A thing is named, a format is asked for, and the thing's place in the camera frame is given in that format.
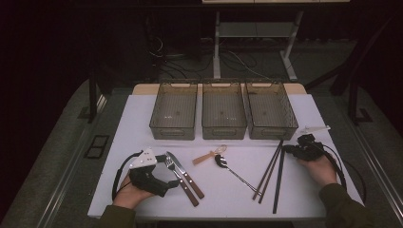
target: black chopstick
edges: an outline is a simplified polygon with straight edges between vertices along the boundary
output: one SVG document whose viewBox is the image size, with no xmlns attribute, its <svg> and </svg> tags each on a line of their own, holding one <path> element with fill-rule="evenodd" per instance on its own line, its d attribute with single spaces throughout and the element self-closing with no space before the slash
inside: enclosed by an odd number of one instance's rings
<svg viewBox="0 0 403 228">
<path fill-rule="evenodd" d="M 279 196 L 279 188 L 281 186 L 281 176 L 282 176 L 282 166 L 284 165 L 284 155 L 285 151 L 281 149 L 281 157 L 279 158 L 279 165 L 278 165 L 278 182 L 276 186 L 276 194 L 275 194 L 275 202 L 273 205 L 273 214 L 277 212 L 278 208 L 278 196 Z"/>
<path fill-rule="evenodd" d="M 261 193 L 259 203 L 261 203 L 261 201 L 262 201 L 262 199 L 263 199 L 264 193 L 265 193 L 266 188 L 267 188 L 267 184 L 268 184 L 268 182 L 269 182 L 269 180 L 270 180 L 270 177 L 271 177 L 271 175 L 272 175 L 272 172 L 273 172 L 273 167 L 274 167 L 275 164 L 276 164 L 276 160 L 277 160 L 277 157 L 278 157 L 278 152 L 280 151 L 280 149 L 281 149 L 281 147 L 282 147 L 282 143 L 283 143 L 283 140 L 281 140 L 281 141 L 279 142 L 278 147 L 277 147 L 277 149 L 276 149 L 276 152 L 275 152 L 275 154 L 273 155 L 272 159 L 270 160 L 269 165 L 267 166 L 266 171 L 264 172 L 263 177 L 261 178 L 261 181 L 260 181 L 260 183 L 259 183 L 258 189 L 257 189 L 257 191 L 255 192 L 255 195 L 252 197 L 252 199 L 255 200 L 255 198 L 257 197 L 257 195 L 258 195 L 258 193 L 259 193 L 259 190 L 260 190 L 261 186 L 263 185 L 264 179 L 266 178 L 266 175 L 267 175 L 267 173 L 268 173 L 269 170 L 270 170 L 270 174 L 269 174 L 268 180 L 266 181 L 266 183 L 265 183 L 265 185 L 264 185 L 263 192 Z"/>
<path fill-rule="evenodd" d="M 276 166 L 276 163 L 277 163 L 277 159 L 278 159 L 278 155 L 279 155 L 279 152 L 281 150 L 281 147 L 282 147 L 282 141 L 280 141 L 280 143 L 278 145 L 278 148 L 276 150 L 275 161 L 273 162 L 272 167 L 270 168 L 269 177 L 267 178 L 266 183 L 264 184 L 263 194 L 260 196 L 259 203 L 261 203 L 263 201 L 264 193 L 266 192 L 267 185 L 269 185 L 270 178 L 272 177 L 273 170 L 275 169 L 275 166 Z"/>
</svg>

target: knife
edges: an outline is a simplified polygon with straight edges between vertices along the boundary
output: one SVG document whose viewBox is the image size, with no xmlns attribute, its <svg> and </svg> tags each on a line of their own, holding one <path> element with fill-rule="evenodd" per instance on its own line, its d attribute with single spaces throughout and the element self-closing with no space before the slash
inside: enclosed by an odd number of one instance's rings
<svg viewBox="0 0 403 228">
<path fill-rule="evenodd" d="M 204 198 L 204 193 L 199 188 L 199 186 L 192 180 L 189 174 L 184 170 L 181 163 L 171 152 L 166 152 L 169 157 L 171 157 L 172 161 L 175 163 L 175 166 L 179 169 L 179 171 L 183 174 L 184 178 L 189 182 L 190 186 L 192 186 L 193 190 L 195 190 L 196 195 L 198 195 L 199 199 Z"/>
<path fill-rule="evenodd" d="M 189 197 L 193 206 L 195 206 L 195 207 L 198 206 L 199 205 L 198 200 L 195 198 L 195 196 L 193 196 L 193 193 L 192 193 L 192 191 L 190 191 L 190 188 L 187 187 L 186 183 L 184 183 L 184 180 L 181 178 L 179 173 L 175 170 L 175 163 L 172 161 L 172 158 L 168 154 L 166 154 L 165 165 L 169 170 L 171 170 L 175 174 L 184 193 L 186 193 L 186 195 Z"/>
</svg>

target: metal frame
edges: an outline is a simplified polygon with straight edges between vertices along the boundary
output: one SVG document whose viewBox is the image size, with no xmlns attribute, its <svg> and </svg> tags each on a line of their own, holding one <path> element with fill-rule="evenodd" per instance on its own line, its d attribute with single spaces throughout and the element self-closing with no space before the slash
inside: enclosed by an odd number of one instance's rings
<svg viewBox="0 0 403 228">
<path fill-rule="evenodd" d="M 288 78 L 291 82 L 297 80 L 293 65 L 290 61 L 290 53 L 296 41 L 297 32 L 302 19 L 303 11 L 297 13 L 296 19 L 291 23 L 221 23 L 220 12 L 216 13 L 216 32 L 213 57 L 214 78 L 221 77 L 220 68 L 220 37 L 288 37 L 288 43 L 285 50 L 279 52 L 284 68 L 287 71 Z M 290 31 L 286 34 L 284 27 L 290 24 Z M 258 34 L 258 29 L 264 29 L 264 32 Z"/>
</svg>

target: fork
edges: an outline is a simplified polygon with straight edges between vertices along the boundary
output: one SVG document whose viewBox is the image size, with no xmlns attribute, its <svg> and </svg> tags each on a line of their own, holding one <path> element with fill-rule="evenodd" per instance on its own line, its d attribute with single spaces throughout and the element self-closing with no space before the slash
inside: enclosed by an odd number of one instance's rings
<svg viewBox="0 0 403 228">
<path fill-rule="evenodd" d="M 181 178 L 181 176 L 178 174 L 178 172 L 175 170 L 175 163 L 172 161 L 171 157 L 169 157 L 168 155 L 166 155 L 166 159 L 165 159 L 165 165 L 166 167 L 171 170 L 172 172 L 174 172 L 175 176 L 177 177 L 177 179 L 180 182 L 180 185 L 183 189 L 183 191 L 186 193 L 186 195 L 189 197 L 190 201 L 192 202 L 193 206 L 197 206 L 199 205 L 198 200 L 195 198 L 195 196 L 193 195 L 193 193 L 190 191 L 190 189 L 187 187 L 186 183 L 183 181 L 183 179 Z"/>
</svg>

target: spoon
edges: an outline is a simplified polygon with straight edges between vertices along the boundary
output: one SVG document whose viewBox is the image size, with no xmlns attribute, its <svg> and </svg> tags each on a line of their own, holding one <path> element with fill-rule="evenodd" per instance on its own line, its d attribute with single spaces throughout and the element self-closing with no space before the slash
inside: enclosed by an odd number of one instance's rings
<svg viewBox="0 0 403 228">
<path fill-rule="evenodd" d="M 234 171 L 232 171 L 232 169 L 228 167 L 227 161 L 222 155 L 218 154 L 214 159 L 216 160 L 216 163 L 219 167 L 228 169 L 232 174 L 235 175 L 235 177 L 237 177 L 240 181 L 242 181 L 244 184 L 250 187 L 250 189 L 252 189 L 254 192 L 258 192 L 258 190 L 254 186 L 252 186 L 250 183 L 248 183 L 246 180 L 240 177 L 240 175 L 236 174 Z"/>
<path fill-rule="evenodd" d="M 193 162 L 194 165 L 196 165 L 198 163 L 201 163 L 201 162 L 203 162 L 203 161 L 205 161 L 205 160 L 207 160 L 207 159 L 209 159 L 211 157 L 214 157 L 214 156 L 224 152 L 225 150 L 226 150 L 226 145 L 222 144 L 214 152 L 210 151 L 210 153 L 208 153 L 206 155 L 203 155 L 203 156 L 200 156 L 200 157 L 194 159 L 192 162 Z"/>
</svg>

